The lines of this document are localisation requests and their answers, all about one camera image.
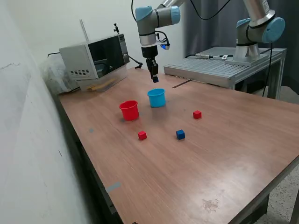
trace red cup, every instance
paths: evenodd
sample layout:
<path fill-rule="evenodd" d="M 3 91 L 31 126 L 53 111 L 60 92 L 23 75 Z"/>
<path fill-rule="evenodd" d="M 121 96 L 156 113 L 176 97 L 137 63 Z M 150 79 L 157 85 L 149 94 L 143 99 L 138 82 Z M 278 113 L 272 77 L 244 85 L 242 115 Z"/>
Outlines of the red cup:
<path fill-rule="evenodd" d="M 120 109 L 125 120 L 135 120 L 139 117 L 138 102 L 136 100 L 128 100 L 120 104 Z"/>

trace plastic cup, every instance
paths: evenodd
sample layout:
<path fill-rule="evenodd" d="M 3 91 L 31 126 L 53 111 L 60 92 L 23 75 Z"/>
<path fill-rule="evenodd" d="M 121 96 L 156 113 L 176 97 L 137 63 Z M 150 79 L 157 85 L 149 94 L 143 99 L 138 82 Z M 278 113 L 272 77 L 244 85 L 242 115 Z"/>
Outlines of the plastic cup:
<path fill-rule="evenodd" d="M 128 100 L 120 104 L 120 109 L 125 120 L 135 120 L 139 117 L 137 105 L 138 102 L 136 100 Z"/>
<path fill-rule="evenodd" d="M 166 104 L 165 89 L 152 89 L 148 92 L 151 107 L 161 107 Z"/>

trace blue cube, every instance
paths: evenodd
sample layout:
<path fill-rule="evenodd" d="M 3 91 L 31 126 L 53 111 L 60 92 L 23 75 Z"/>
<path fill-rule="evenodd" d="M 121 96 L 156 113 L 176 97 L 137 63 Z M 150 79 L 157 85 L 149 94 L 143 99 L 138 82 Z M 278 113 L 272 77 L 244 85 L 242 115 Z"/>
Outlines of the blue cube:
<path fill-rule="evenodd" d="M 185 138 L 185 132 L 183 130 L 178 130 L 177 131 L 177 139 L 181 140 Z"/>

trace metal platform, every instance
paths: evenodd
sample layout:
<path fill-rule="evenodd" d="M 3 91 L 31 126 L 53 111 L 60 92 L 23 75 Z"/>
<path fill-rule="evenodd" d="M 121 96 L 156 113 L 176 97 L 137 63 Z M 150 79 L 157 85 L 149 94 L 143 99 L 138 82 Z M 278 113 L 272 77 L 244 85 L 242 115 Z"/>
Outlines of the metal platform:
<path fill-rule="evenodd" d="M 260 48 L 260 52 L 266 50 L 265 48 Z M 234 53 L 235 48 L 211 48 L 200 52 L 200 54 L 212 56 L 233 55 Z M 268 88 L 269 98 L 279 98 L 285 55 L 286 49 L 273 49 Z M 167 75 L 192 79 L 234 90 L 237 83 L 268 68 L 269 59 L 270 57 L 252 66 L 244 66 L 227 64 L 221 59 L 198 59 L 191 56 L 179 63 L 164 66 L 164 72 Z"/>

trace scratch on table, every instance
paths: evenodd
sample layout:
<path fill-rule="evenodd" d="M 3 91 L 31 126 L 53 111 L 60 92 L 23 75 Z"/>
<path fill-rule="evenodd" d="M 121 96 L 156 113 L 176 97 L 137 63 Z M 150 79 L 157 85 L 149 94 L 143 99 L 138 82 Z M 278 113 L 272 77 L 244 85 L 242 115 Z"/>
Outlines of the scratch on table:
<path fill-rule="evenodd" d="M 212 200 L 205 200 L 205 199 L 202 199 L 202 202 L 203 202 L 203 207 L 204 209 L 207 211 L 207 212 L 216 212 L 216 209 L 218 208 L 218 202 L 219 200 L 218 199 L 215 199 L 215 201 L 213 202 Z"/>

